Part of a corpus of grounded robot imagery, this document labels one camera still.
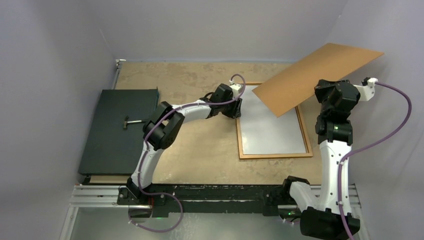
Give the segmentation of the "orange wooden picture frame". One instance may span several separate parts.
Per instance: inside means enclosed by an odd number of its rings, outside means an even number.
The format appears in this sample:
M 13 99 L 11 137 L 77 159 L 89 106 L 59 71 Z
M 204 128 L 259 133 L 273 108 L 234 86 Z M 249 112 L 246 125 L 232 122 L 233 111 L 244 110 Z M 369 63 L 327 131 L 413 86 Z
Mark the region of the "orange wooden picture frame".
M 247 85 L 256 85 L 258 86 L 258 83 L 248 83 Z M 311 145 L 311 141 L 309 139 L 309 135 L 307 132 L 305 120 L 302 114 L 301 107 L 298 105 L 294 107 L 293 109 L 297 112 L 297 117 L 299 121 L 299 125 L 301 128 L 301 132 L 303 135 L 303 140 L 306 147 L 306 153 L 284 153 L 284 154 L 258 154 L 258 155 L 244 155 L 242 153 L 242 146 L 241 146 L 241 130 L 240 130 L 240 122 L 239 118 L 236 119 L 236 130 L 237 130 L 237 143 L 238 143 L 238 154 L 240 160 L 259 160 L 259 159 L 281 159 L 281 158 L 310 158 L 313 154 L 313 149 Z

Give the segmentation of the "brown frame backing board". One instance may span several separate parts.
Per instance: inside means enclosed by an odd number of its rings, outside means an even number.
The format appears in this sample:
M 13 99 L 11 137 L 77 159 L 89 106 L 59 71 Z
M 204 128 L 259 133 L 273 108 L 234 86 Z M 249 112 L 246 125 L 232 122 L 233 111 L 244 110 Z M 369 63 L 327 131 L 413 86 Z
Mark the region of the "brown frame backing board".
M 373 60 L 381 51 L 327 43 L 253 89 L 253 93 L 280 117 L 314 95 L 319 80 L 336 82 Z

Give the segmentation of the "plant photo print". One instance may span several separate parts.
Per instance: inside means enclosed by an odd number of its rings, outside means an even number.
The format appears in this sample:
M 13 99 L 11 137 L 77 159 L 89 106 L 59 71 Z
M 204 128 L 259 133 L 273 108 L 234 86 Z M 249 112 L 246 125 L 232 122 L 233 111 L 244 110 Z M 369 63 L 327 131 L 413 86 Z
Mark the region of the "plant photo print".
M 295 108 L 276 117 L 247 85 L 239 118 L 243 155 L 305 154 L 307 152 Z

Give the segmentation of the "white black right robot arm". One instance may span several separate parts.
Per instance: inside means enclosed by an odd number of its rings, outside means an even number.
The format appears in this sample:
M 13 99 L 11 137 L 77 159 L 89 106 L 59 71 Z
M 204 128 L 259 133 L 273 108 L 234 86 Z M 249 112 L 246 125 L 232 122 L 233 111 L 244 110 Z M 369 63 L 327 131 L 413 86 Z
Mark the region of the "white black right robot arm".
M 359 90 L 348 80 L 321 79 L 314 88 L 321 104 L 315 132 L 320 149 L 322 180 L 319 196 L 303 178 L 289 176 L 280 196 L 300 210 L 300 232 L 321 240 L 348 240 L 360 229 L 349 200 L 348 163 L 353 127 L 348 117 L 360 99 Z

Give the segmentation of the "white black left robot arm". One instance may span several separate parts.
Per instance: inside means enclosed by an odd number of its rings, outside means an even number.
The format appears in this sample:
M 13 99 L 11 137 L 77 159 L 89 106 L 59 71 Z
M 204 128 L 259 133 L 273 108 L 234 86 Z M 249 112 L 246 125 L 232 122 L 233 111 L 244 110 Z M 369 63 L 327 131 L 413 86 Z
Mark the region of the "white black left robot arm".
M 135 171 L 126 187 L 129 197 L 138 205 L 149 199 L 147 187 L 152 184 L 153 174 L 163 152 L 177 138 L 183 124 L 209 119 L 222 114 L 231 119 L 241 116 L 241 104 L 245 84 L 220 84 L 214 92 L 186 104 L 161 102 L 143 126 L 143 149 Z

